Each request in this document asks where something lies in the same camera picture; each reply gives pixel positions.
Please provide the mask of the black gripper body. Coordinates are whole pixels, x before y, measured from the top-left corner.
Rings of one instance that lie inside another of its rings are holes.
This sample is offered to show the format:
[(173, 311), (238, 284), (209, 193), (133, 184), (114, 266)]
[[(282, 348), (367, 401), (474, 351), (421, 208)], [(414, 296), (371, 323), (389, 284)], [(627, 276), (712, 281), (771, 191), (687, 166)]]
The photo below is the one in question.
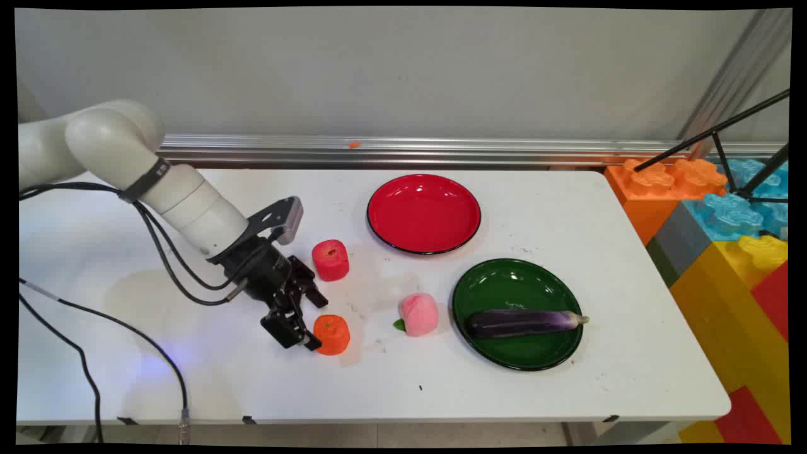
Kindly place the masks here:
[(234, 277), (236, 282), (247, 279), (246, 294), (269, 308), (291, 310), (291, 295), (296, 304), (300, 303), (303, 292), (292, 281), (305, 276), (305, 264), (293, 255), (282, 255), (274, 245), (266, 245), (262, 236), (253, 236), (209, 261), (224, 267), (225, 276)]

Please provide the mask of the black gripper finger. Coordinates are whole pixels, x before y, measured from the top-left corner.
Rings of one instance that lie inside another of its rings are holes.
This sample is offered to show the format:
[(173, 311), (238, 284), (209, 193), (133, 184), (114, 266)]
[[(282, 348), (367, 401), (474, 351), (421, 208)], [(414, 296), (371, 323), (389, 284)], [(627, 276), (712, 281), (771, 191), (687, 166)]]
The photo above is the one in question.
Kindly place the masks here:
[(289, 256), (289, 261), (291, 264), (289, 279), (291, 287), (297, 288), (315, 307), (325, 308), (328, 305), (328, 299), (319, 291), (319, 288), (315, 284), (314, 271), (300, 261), (297, 256)]
[(260, 319), (260, 325), (285, 349), (302, 345), (309, 351), (323, 347), (323, 343), (306, 327), (300, 310), (285, 313), (272, 310)]

